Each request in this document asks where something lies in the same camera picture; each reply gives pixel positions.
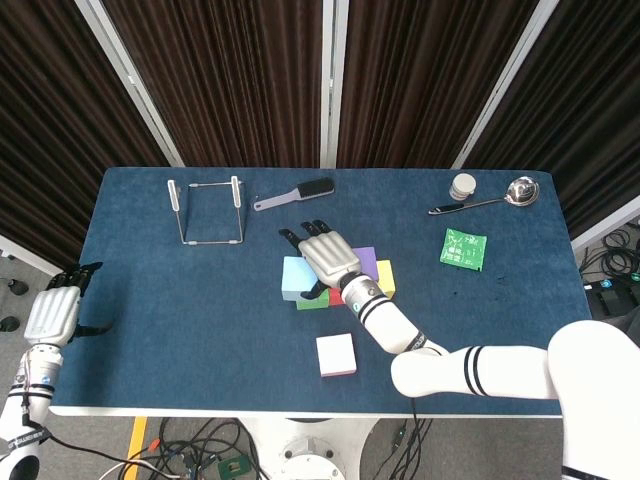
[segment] red block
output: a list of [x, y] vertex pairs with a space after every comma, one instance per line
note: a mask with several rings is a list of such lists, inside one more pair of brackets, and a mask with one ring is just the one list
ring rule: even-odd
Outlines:
[[335, 307], [336, 305], [344, 305], [342, 297], [340, 296], [340, 290], [337, 288], [329, 289], [329, 306]]

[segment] dark curtain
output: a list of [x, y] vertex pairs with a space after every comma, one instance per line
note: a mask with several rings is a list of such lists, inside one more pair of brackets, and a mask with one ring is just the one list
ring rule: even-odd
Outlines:
[[104, 0], [187, 165], [314, 167], [320, 0]]
[[339, 167], [449, 168], [537, 0], [351, 0]]
[[77, 261], [104, 171], [166, 165], [73, 2], [0, 3], [0, 233]]
[[640, 2], [561, 1], [464, 166], [551, 172], [572, 237], [640, 195]]

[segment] small jar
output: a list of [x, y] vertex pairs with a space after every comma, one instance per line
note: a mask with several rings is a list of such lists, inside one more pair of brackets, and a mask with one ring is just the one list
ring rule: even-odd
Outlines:
[[476, 179], [468, 173], [461, 173], [456, 175], [451, 183], [449, 189], [449, 195], [454, 200], [459, 202], [465, 200], [469, 195], [472, 195], [476, 190]]

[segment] white sticky note pad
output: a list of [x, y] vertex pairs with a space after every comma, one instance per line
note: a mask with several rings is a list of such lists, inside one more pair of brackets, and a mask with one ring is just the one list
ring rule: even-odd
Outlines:
[[350, 333], [316, 338], [320, 376], [356, 373], [356, 355]]

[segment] jar lid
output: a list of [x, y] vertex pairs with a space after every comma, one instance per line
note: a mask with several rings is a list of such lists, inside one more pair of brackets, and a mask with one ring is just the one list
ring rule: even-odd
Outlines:
[[471, 195], [476, 189], [476, 179], [468, 173], [461, 173], [453, 179], [453, 188], [461, 194]]

